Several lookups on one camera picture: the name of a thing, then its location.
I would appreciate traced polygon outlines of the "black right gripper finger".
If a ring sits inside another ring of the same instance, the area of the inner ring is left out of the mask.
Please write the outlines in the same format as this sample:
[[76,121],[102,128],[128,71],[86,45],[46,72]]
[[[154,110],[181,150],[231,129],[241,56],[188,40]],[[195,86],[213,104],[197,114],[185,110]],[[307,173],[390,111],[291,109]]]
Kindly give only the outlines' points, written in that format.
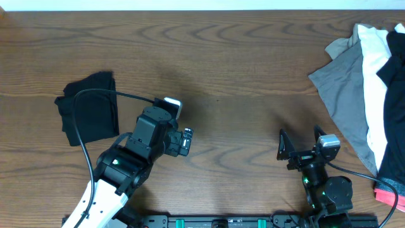
[[294,151],[295,147],[289,136],[287,135],[286,131],[280,129],[277,160],[288,160],[290,158],[290,154]]
[[324,137],[326,136],[326,133],[323,131],[323,129],[319,125],[314,126],[314,135],[315,135],[316,146],[318,148],[323,147],[324,142],[325,142]]

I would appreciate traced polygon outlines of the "black polo shirt with logo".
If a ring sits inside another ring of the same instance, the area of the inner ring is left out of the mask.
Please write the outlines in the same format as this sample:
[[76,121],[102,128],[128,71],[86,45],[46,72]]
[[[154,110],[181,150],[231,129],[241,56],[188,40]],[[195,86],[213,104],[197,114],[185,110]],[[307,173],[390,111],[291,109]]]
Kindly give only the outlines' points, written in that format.
[[85,89],[93,89],[79,96],[75,105],[75,114],[81,139],[84,143],[116,137],[120,134],[118,125],[118,107],[116,95],[96,89],[114,91],[115,80],[112,72],[97,72],[82,80],[72,82],[63,89],[64,95],[55,99],[62,119],[62,131],[66,134],[70,146],[78,146],[72,120],[74,96]]

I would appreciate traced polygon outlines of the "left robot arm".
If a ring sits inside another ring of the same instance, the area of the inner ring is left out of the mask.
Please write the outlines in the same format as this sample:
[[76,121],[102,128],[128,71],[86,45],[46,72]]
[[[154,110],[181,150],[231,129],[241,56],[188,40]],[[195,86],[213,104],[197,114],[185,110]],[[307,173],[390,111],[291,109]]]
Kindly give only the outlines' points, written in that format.
[[97,159],[93,180],[87,185],[63,227],[106,227],[113,219],[132,225],[122,215],[134,191],[149,177],[162,155],[187,156],[192,129],[178,130],[181,103],[154,104],[137,117],[133,132],[121,135]]

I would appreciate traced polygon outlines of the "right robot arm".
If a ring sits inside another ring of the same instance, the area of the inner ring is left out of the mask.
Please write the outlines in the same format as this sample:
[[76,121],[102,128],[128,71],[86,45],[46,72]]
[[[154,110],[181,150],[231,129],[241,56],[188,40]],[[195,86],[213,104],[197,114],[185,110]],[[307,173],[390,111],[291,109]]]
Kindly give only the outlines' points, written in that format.
[[287,132],[279,131],[277,160],[287,160],[288,170],[302,174],[302,184],[312,212],[298,222],[299,227],[352,227],[348,211],[353,208],[352,182],[345,176],[329,176],[326,164],[335,159],[340,141],[314,127],[315,144],[305,151],[295,149]]

